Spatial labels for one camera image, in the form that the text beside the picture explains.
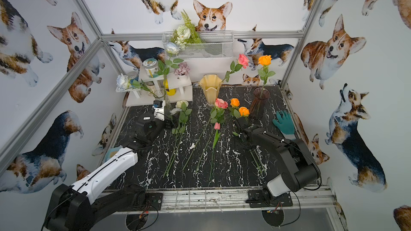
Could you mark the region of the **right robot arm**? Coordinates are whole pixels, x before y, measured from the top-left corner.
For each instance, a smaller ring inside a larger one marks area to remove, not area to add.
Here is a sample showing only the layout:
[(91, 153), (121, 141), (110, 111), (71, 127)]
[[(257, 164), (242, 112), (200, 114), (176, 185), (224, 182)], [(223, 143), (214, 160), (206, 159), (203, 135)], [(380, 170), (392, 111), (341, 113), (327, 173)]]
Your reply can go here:
[(284, 139), (263, 127), (249, 124), (244, 117), (235, 120), (234, 124), (243, 147), (264, 148), (275, 158), (279, 173), (263, 186), (256, 199), (249, 199), (247, 203), (273, 206), (283, 194), (297, 192), (321, 178), (321, 171), (303, 140)]

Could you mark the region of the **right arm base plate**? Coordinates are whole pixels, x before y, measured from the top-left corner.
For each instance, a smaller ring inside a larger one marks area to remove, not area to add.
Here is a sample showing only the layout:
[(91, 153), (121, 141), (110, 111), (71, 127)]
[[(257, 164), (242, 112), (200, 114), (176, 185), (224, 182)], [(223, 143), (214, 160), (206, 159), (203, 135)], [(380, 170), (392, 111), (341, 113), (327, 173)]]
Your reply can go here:
[(245, 201), (251, 208), (263, 207), (291, 207), (293, 202), (289, 193), (282, 194), (278, 197), (272, 196), (265, 189), (253, 189), (248, 191), (248, 199)]

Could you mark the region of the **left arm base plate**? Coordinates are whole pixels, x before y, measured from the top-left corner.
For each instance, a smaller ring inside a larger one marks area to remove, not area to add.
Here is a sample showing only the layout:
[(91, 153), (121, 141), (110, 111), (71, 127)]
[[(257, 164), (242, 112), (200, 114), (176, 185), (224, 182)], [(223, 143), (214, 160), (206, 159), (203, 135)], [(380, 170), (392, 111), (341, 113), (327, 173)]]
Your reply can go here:
[(164, 194), (161, 192), (147, 192), (144, 195), (143, 208), (145, 210), (160, 211), (162, 208)]

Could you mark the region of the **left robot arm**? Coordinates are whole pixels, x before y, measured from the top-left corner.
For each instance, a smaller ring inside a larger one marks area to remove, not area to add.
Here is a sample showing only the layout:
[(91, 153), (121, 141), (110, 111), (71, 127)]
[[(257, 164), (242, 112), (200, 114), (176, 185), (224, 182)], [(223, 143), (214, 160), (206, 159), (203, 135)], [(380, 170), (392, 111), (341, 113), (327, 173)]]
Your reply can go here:
[(42, 227), (50, 231), (89, 231), (119, 210), (147, 212), (154, 208), (155, 203), (150, 201), (145, 188), (136, 184), (107, 196), (101, 193), (138, 163), (139, 152), (151, 148), (166, 124), (166, 115), (161, 112), (141, 116), (134, 141), (84, 178), (70, 186), (60, 185), (53, 191)]

